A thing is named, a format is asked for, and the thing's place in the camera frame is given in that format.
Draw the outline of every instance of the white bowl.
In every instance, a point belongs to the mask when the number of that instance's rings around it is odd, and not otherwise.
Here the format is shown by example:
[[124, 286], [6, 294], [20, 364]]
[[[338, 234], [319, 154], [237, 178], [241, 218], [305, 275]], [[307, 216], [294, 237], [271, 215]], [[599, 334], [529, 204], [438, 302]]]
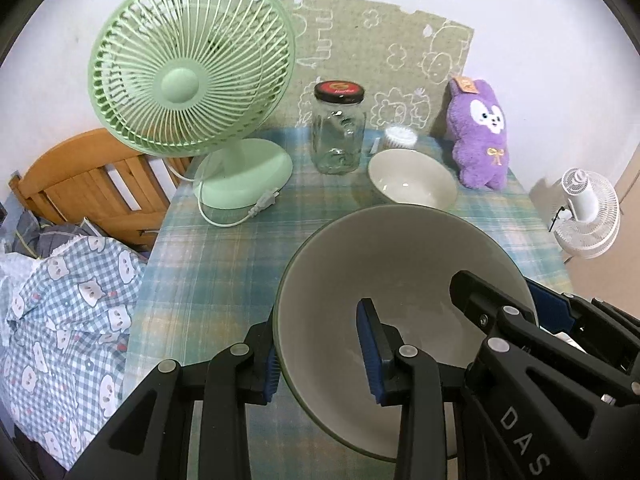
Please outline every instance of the white bowl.
[[458, 196], [449, 171], [415, 150], [384, 150], [369, 161], [369, 179], [392, 202], [446, 210]]
[[[327, 433], [384, 460], [398, 449], [400, 407], [369, 392], [356, 306], [371, 298], [383, 323], [439, 362], [466, 367], [484, 339], [449, 297], [461, 269], [534, 309], [518, 267], [465, 220], [417, 205], [362, 209], [315, 232], [290, 261], [274, 306], [274, 341], [296, 399]], [[447, 450], [456, 451], [446, 406]]]

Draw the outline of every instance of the wooden bed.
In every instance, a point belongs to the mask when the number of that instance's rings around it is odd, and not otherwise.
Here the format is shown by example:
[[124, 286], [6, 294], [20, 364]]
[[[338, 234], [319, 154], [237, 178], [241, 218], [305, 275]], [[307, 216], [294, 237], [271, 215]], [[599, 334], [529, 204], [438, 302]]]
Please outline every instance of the wooden bed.
[[[190, 158], [168, 158], [184, 174]], [[105, 165], [113, 164], [138, 202], [133, 211], [123, 199]], [[177, 186], [178, 178], [169, 174]], [[88, 218], [109, 236], [127, 244], [151, 248], [156, 240], [169, 200], [148, 161], [125, 146], [106, 129], [79, 134], [42, 155], [9, 187], [22, 206], [54, 224], [78, 223]]]

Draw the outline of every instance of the red and black lid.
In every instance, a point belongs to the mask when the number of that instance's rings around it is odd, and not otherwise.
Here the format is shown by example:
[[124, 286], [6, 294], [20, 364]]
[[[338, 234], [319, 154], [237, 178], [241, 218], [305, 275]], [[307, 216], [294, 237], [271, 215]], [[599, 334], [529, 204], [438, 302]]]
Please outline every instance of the red and black lid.
[[364, 99], [364, 88], [351, 81], [322, 81], [315, 86], [314, 95], [325, 103], [353, 105]]

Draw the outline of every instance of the green fan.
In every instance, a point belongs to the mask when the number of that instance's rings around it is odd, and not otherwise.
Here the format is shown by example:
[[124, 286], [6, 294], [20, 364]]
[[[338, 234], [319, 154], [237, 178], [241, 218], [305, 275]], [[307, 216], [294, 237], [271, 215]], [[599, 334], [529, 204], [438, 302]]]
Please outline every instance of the green fan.
[[243, 137], [280, 101], [294, 60], [279, 0], [126, 0], [95, 42], [89, 93], [102, 124], [127, 146], [157, 156], [209, 153], [194, 180], [198, 201], [235, 209], [291, 176], [280, 146]]

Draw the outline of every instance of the transparent jar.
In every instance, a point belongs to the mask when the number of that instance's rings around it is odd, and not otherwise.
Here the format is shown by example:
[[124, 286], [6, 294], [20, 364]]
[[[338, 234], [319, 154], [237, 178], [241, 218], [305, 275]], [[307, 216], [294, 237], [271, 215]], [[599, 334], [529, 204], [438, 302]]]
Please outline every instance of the transparent jar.
[[314, 95], [311, 158], [320, 173], [349, 173], [360, 165], [364, 88], [350, 81], [323, 81]]

